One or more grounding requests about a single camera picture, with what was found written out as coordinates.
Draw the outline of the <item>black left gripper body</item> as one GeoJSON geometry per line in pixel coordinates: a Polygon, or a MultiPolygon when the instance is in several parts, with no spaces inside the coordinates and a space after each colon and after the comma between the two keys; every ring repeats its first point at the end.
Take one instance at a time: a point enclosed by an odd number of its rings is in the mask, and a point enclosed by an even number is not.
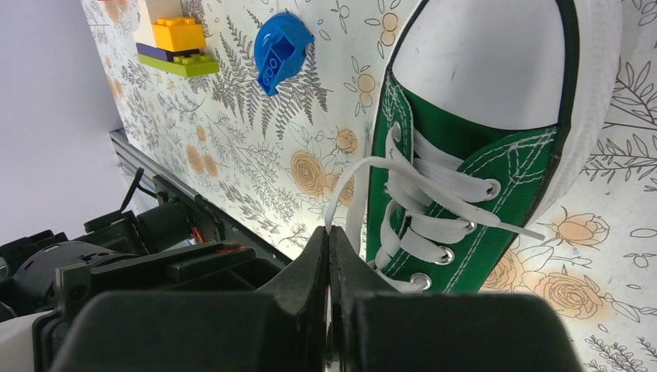
{"type": "Polygon", "coordinates": [[[201,243],[138,256],[68,241],[30,261],[30,287],[42,291],[33,323],[34,371],[50,369],[80,310],[110,291],[252,291],[280,268],[249,246],[201,243]]]}

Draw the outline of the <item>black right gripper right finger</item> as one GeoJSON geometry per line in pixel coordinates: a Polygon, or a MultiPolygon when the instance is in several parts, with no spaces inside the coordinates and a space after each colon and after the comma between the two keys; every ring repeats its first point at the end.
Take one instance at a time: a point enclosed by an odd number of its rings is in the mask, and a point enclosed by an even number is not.
{"type": "Polygon", "coordinates": [[[334,340],[343,371],[578,371],[556,313],[526,294],[395,291],[329,233],[334,340]]]}

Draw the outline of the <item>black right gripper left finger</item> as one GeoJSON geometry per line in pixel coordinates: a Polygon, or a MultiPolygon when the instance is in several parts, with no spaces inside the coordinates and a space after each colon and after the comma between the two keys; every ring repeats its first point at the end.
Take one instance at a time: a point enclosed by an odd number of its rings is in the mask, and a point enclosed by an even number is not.
{"type": "Polygon", "coordinates": [[[54,371],[322,371],[327,234],[255,291],[110,291],[74,319],[54,371]]]}

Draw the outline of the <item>green canvas sneaker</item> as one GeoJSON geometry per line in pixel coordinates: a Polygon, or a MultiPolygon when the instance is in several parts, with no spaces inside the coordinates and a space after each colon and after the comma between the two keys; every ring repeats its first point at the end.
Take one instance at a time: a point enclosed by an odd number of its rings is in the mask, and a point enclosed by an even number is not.
{"type": "Polygon", "coordinates": [[[387,66],[345,232],[400,292],[478,290],[573,185],[621,52],[619,1],[421,1],[387,66]]]}

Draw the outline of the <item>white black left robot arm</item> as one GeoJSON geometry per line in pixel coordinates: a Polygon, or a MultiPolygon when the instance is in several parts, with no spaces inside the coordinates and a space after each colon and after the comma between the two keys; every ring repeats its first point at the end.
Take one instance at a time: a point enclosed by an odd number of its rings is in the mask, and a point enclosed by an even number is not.
{"type": "Polygon", "coordinates": [[[1,247],[1,369],[46,371],[70,327],[61,301],[106,291],[251,291],[286,260],[182,202],[113,212],[69,239],[49,230],[1,247]]]}

